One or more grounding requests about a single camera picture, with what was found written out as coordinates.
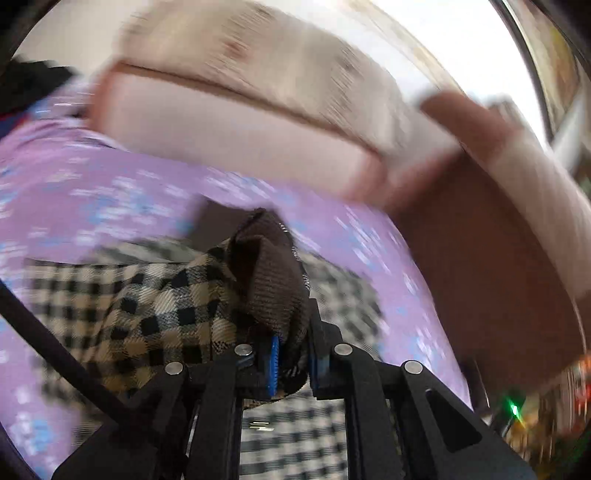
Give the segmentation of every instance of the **silver screw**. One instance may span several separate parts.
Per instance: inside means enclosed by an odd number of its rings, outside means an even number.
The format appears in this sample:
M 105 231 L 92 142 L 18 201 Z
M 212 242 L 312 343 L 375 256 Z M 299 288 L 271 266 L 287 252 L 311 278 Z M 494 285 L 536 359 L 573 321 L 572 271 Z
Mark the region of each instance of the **silver screw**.
M 418 375 L 423 371 L 423 366 L 416 360 L 410 360 L 404 364 L 404 369 L 413 375 Z
M 234 353 L 240 356 L 247 356 L 252 353 L 252 347 L 248 343 L 241 343 L 240 345 L 236 345 Z
M 164 367 L 164 371 L 168 375 L 178 375 L 183 371 L 183 364 L 181 362 L 170 362 Z
M 335 353 L 341 356 L 347 356 L 353 353 L 353 348 L 348 343 L 340 343 L 335 346 Z

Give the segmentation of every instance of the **purple bedsheet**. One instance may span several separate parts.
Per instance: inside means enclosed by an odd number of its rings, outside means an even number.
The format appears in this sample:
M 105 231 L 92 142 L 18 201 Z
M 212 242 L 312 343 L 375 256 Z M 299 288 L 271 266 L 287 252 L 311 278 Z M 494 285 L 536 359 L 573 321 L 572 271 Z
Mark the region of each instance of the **purple bedsheet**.
M 384 360 L 421 361 L 469 404 L 429 290 L 386 215 L 107 144 L 70 118 L 33 122 L 0 142 L 0 277 L 17 295 L 24 294 L 25 257 L 75 262 L 118 239 L 182 235 L 204 197 L 272 206 L 302 249 L 371 280 L 384 313 Z M 32 356 L 0 318 L 0 421 L 27 462 L 48 478 L 70 453 L 78 416 L 41 398 Z

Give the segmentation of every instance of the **mattress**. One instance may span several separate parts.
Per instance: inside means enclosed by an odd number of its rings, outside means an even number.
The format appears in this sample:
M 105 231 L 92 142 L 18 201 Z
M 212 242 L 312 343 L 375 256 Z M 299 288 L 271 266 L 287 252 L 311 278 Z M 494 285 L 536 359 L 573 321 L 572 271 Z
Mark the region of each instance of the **mattress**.
M 182 236 L 206 199 L 273 208 L 299 248 L 368 279 L 383 314 L 383 360 L 419 360 L 469 405 L 428 287 L 387 215 L 294 185 L 125 151 L 78 119 L 30 122 L 0 142 L 0 278 L 26 302 L 26 258 L 76 262 L 122 239 Z M 33 363 L 32 349 L 0 319 L 0 422 L 49 478 L 72 451 L 79 412 L 41 396 Z

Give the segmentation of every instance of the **black and white checkered cloth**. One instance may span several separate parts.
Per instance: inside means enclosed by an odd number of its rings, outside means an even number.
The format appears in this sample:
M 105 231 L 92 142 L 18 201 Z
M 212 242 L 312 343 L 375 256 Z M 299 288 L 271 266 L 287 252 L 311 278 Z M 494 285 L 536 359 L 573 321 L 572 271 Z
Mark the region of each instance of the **black and white checkered cloth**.
M 345 342 L 366 349 L 378 359 L 376 346 L 382 320 L 373 287 L 355 273 L 318 255 L 303 251 L 298 254 L 321 318 L 336 324 Z M 194 256 L 195 252 L 182 242 L 158 238 L 101 248 L 88 261 L 185 262 Z M 98 426 L 100 422 L 91 419 L 81 424 L 75 431 L 76 446 Z M 240 463 L 242 480 L 346 479 L 343 400 L 316 400 L 306 384 L 281 401 L 245 410 Z

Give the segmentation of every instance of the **purple floral fabric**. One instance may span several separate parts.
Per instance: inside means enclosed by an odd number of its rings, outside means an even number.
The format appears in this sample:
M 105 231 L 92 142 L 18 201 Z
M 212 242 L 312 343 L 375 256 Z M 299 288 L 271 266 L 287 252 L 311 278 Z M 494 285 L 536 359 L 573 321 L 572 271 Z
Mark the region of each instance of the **purple floral fabric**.
M 122 239 L 181 236 L 206 197 L 272 207 L 300 248 L 368 278 L 384 314 L 384 360 L 421 361 L 469 403 L 429 290 L 385 214 L 295 186 L 112 148 L 75 119 L 35 121 L 0 142 L 0 277 L 22 298 L 25 257 L 76 262 Z M 32 355 L 0 319 L 0 421 L 27 462 L 49 478 L 70 453 L 78 413 L 41 398 Z

